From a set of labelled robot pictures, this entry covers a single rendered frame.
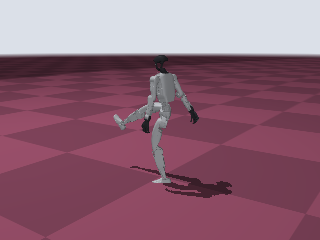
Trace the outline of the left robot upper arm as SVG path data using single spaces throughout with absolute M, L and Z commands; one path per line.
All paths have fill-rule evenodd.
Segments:
M 155 102 L 157 99 L 157 87 L 159 82 L 160 82 L 159 75 L 152 76 L 150 78 L 150 92 L 151 92 L 151 96 L 153 97 L 153 102 Z

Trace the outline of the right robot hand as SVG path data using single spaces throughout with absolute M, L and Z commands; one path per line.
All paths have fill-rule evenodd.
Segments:
M 194 121 L 193 124 L 196 124 L 199 120 L 199 117 L 198 117 L 197 113 L 195 112 L 193 106 L 190 106 L 190 108 L 191 108 L 191 111 L 189 111 L 189 113 L 191 113 L 191 121 L 190 122 L 192 122 L 192 120 L 193 120 Z

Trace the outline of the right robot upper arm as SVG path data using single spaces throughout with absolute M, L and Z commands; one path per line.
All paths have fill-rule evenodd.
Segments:
M 176 97 L 181 98 L 182 96 L 184 96 L 184 92 L 182 91 L 181 85 L 178 81 L 178 77 L 175 74 L 172 74 L 172 75 L 174 77 L 174 85 L 175 85 L 175 89 L 177 91 Z

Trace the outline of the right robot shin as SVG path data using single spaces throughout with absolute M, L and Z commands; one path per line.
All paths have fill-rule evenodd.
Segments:
M 139 109 L 138 109 L 139 110 Z M 133 112 L 131 115 L 129 115 L 124 121 L 121 122 L 122 126 L 128 124 L 128 123 L 133 123 L 135 121 L 137 121 L 139 118 L 136 116 L 136 113 L 138 112 L 138 110 L 136 110 L 135 112 Z

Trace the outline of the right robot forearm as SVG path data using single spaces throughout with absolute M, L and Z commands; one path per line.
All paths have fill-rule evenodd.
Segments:
M 187 108 L 187 110 L 190 112 L 192 109 L 191 109 L 191 103 L 188 101 L 188 99 L 187 99 L 187 96 L 185 95 L 185 93 L 184 93 L 184 96 L 182 96 L 182 98 L 180 99 L 182 102 L 183 102 L 183 104 L 184 104 L 184 106 Z

